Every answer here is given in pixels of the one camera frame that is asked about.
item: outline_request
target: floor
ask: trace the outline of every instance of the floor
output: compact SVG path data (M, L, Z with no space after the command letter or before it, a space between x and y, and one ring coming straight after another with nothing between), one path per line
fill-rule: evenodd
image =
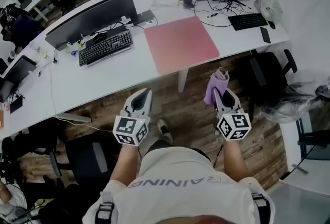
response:
M135 91L148 87L153 90L153 108L151 111L150 133L141 145L142 155L157 139L156 123L164 118L174 135L177 146L199 148L214 161L222 144L213 134L213 124L216 122L216 113L212 106L203 102L206 86L211 73L221 68L229 71L229 88L236 94L240 93L242 107L248 111L248 99L237 79L239 59L246 56L240 54L218 61L206 63L189 70L185 90L177 92L177 74L171 74L155 81L133 87L113 95L93 101L72 110L72 113L86 115L92 118L92 126L102 129L112 129L115 116L122 109L128 96ZM65 134L68 140L93 133L93 129L85 126L68 125ZM286 153L278 124L262 117L255 117L252 130L241 142L241 149L246 164L253 175L265 188L268 189L287 172ZM60 154L58 162L68 162L65 148L58 144ZM20 159L23 174L28 182L42 182L45 174L55 178L48 156L27 154ZM223 171L223 156L220 154L216 170ZM72 171L62 171L62 180L65 185L75 183Z

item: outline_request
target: black keyboard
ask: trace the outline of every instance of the black keyboard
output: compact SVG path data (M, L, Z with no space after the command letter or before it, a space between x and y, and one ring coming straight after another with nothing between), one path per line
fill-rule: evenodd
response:
M267 21L259 14L234 15L228 17L235 30L267 26Z
M79 66L94 64L100 60L130 49L132 38L124 26L107 31L107 37L97 43L86 42L86 48L79 51Z

